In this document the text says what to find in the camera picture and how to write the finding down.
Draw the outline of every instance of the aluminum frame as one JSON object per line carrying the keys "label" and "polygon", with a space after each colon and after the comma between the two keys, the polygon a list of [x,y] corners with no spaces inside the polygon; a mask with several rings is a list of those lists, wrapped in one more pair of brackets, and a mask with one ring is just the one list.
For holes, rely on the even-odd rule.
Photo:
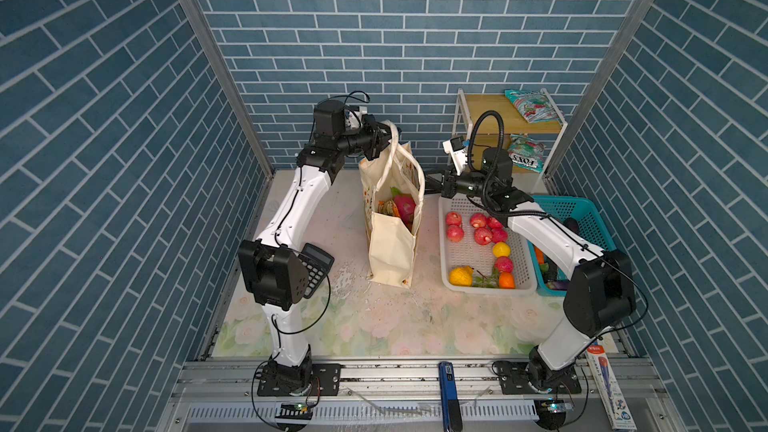
{"label": "aluminum frame", "polygon": [[240,128],[245,134],[246,140],[250,144],[250,148],[254,151],[256,159],[264,169],[266,176],[272,178],[275,169],[272,167],[270,158],[266,154],[264,146],[261,144],[261,140],[259,140],[256,128],[254,127],[254,122],[250,119],[245,102],[243,102],[243,97],[237,90],[237,86],[235,85],[229,67],[227,67],[226,62],[224,62],[224,56],[221,55],[221,50],[216,44],[214,33],[211,31],[205,18],[205,14],[203,14],[203,10],[200,8],[200,3],[198,3],[197,0],[178,1],[179,5],[181,5],[181,9],[187,15],[192,31],[197,37],[200,46],[203,48],[203,52],[208,58],[208,62],[210,62],[210,67],[214,71],[216,79],[219,81],[221,89],[224,91],[226,99],[232,107],[232,111],[237,118],[237,122],[240,124]]}
{"label": "aluminum frame", "polygon": [[640,24],[648,13],[650,6],[654,0],[633,0],[626,15],[624,21],[619,26],[619,30],[616,32],[613,41],[610,43],[608,52],[605,57],[598,64],[598,68],[592,77],[592,81],[587,85],[584,94],[581,96],[581,100],[574,113],[571,115],[570,127],[563,133],[561,143],[557,150],[552,150],[549,154],[549,164],[544,168],[543,174],[552,177],[554,171],[558,169],[565,153],[570,148],[573,141],[576,139],[578,131],[581,126],[586,122],[589,114],[592,111],[592,107],[600,97],[605,85],[608,83],[608,79],[613,74],[616,66],[621,60],[622,55],[629,47],[632,37],[635,32],[638,31]]}
{"label": "aluminum frame", "polygon": [[[654,414],[659,432],[677,432],[680,421],[671,406],[670,398],[656,369],[648,358],[628,358],[624,354],[610,354],[611,367],[619,380],[622,392],[627,398],[645,399]],[[363,395],[369,400],[440,400],[437,364],[440,360],[451,360],[456,374],[456,389],[460,400],[543,399],[554,395],[520,394],[503,395],[498,378],[490,364],[499,357],[453,357],[453,358],[370,358],[348,359],[339,357],[318,357],[314,360],[337,362],[342,365],[340,394],[334,400],[357,402]],[[525,355],[515,355],[508,360],[527,361]],[[249,402],[250,382],[255,367],[261,360],[209,359],[205,362],[186,362],[177,380],[168,407],[161,418],[158,431],[181,431],[187,414],[195,404],[221,402],[238,404]],[[574,399],[586,397],[589,389],[590,400],[600,400],[593,384],[590,367],[585,359],[577,360],[576,375],[582,380],[582,393]],[[253,398],[257,403],[274,402],[274,398]]]}

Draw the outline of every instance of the product box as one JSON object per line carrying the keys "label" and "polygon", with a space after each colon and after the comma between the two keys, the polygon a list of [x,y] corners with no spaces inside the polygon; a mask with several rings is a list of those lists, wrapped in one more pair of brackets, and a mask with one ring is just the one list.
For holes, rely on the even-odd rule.
{"label": "product box", "polygon": [[602,345],[597,342],[587,348],[587,362],[592,370],[592,377],[596,383],[595,388],[603,399],[605,411],[608,414],[610,426],[614,430],[637,430],[629,412],[627,401],[621,393],[619,382],[616,380],[613,369],[610,368],[608,357]]}

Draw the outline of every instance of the brick wallpaper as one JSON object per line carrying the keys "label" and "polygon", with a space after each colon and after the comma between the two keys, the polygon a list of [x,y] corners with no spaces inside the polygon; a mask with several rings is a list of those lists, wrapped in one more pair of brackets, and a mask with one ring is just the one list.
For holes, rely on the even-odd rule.
{"label": "brick wallpaper", "polygon": [[425,165],[444,161],[459,87],[545,86],[570,113],[630,2],[200,0],[277,167],[294,163],[329,94],[370,93]]}
{"label": "brick wallpaper", "polygon": [[650,290],[632,336],[688,430],[768,430],[767,21],[655,0],[556,177]]}
{"label": "brick wallpaper", "polygon": [[0,0],[0,430],[155,427],[264,183],[177,0]]}

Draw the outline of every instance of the calculator screen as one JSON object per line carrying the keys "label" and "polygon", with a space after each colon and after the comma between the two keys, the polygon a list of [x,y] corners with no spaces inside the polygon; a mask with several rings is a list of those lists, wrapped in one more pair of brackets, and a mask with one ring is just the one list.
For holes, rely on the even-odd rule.
{"label": "calculator screen", "polygon": [[315,260],[318,260],[325,265],[331,264],[331,260],[329,260],[327,256],[320,254],[318,251],[316,251],[313,248],[308,247],[304,249],[304,254],[311,256]]}

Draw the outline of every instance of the orange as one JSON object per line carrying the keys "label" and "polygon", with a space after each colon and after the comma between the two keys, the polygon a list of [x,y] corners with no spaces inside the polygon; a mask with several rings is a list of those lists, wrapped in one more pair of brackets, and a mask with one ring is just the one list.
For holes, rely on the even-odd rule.
{"label": "orange", "polygon": [[509,272],[502,272],[498,275],[498,286],[500,288],[514,288],[514,277]]}

